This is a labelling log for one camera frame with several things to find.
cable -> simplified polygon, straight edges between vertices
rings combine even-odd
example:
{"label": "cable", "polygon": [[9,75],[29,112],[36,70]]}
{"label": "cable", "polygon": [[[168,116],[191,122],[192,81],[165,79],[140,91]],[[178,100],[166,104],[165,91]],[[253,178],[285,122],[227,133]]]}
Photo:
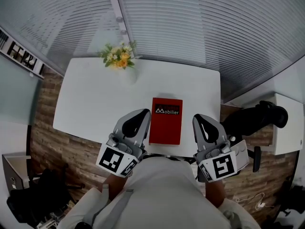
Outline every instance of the cable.
{"label": "cable", "polygon": [[261,198],[261,199],[263,199],[263,198],[265,197],[265,193],[258,193],[258,194],[256,194],[255,196],[253,196],[253,197],[251,197],[251,198],[246,198],[246,199],[242,199],[242,200],[239,200],[239,198],[237,198],[235,201],[236,201],[237,203],[240,203],[240,202],[243,202],[243,201],[246,201],[246,200],[249,200],[249,199],[253,199],[253,198],[255,198],[256,196],[258,196],[258,195],[260,195],[260,194],[263,194],[263,197]]}
{"label": "cable", "polygon": [[[242,199],[242,200],[240,200],[239,198],[237,198],[235,201],[236,201],[237,203],[240,203],[240,202],[243,202],[243,201],[250,200],[250,201],[247,203],[247,204],[249,204],[253,198],[255,198],[256,196],[261,195],[261,194],[262,194],[263,196],[261,197],[261,199],[258,201],[258,203],[257,203],[256,206],[255,206],[255,210],[258,210],[259,208],[262,208],[262,207],[258,207],[258,205],[259,205],[259,204],[262,204],[263,198],[265,197],[265,193],[258,193],[258,194],[256,194],[255,196],[253,196],[253,197],[251,197],[251,198],[246,198],[246,199]],[[266,205],[263,205],[263,207],[267,207],[267,208],[273,207],[273,208],[275,208],[275,206],[266,206]]]}

white table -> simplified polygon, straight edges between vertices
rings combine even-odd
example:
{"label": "white table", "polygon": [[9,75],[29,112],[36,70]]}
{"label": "white table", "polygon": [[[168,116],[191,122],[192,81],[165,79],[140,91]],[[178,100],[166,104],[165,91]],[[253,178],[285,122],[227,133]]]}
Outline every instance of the white table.
{"label": "white table", "polygon": [[204,114],[219,121],[220,74],[184,64],[135,60],[138,79],[124,86],[117,72],[100,58],[71,59],[57,101],[53,127],[71,135],[105,143],[123,115],[148,108],[153,97],[183,100],[178,146],[148,144],[149,153],[192,157],[197,151],[192,119]]}

red book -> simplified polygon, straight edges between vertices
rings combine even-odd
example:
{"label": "red book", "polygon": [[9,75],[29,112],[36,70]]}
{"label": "red book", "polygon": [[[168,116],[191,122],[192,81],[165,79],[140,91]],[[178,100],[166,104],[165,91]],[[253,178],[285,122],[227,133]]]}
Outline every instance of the red book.
{"label": "red book", "polygon": [[149,143],[180,144],[182,100],[152,99],[152,121]]}

yellow flower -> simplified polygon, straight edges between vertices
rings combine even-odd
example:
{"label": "yellow flower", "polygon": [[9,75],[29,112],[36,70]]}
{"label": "yellow flower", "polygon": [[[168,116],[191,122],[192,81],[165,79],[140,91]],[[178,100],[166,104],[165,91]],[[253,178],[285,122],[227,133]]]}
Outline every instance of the yellow flower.
{"label": "yellow flower", "polygon": [[122,52],[121,53],[121,58],[123,60],[128,60],[130,58],[130,55],[128,53]]}
{"label": "yellow flower", "polygon": [[127,66],[127,60],[121,59],[120,61],[117,62],[118,67],[126,67]]}

person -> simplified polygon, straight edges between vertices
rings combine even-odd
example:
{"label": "person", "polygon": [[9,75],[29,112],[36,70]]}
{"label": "person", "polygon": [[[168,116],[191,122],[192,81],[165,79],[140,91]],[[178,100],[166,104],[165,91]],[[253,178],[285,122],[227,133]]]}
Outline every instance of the person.
{"label": "person", "polygon": [[[109,204],[96,216],[93,229],[103,221],[124,196],[133,189],[128,203],[111,228],[116,229],[259,229],[259,225],[236,202],[225,198],[222,181],[206,183],[205,197],[185,161],[166,157],[144,159],[130,177],[109,175]],[[59,223],[58,229],[74,229],[101,199],[102,185],[89,190]]]}

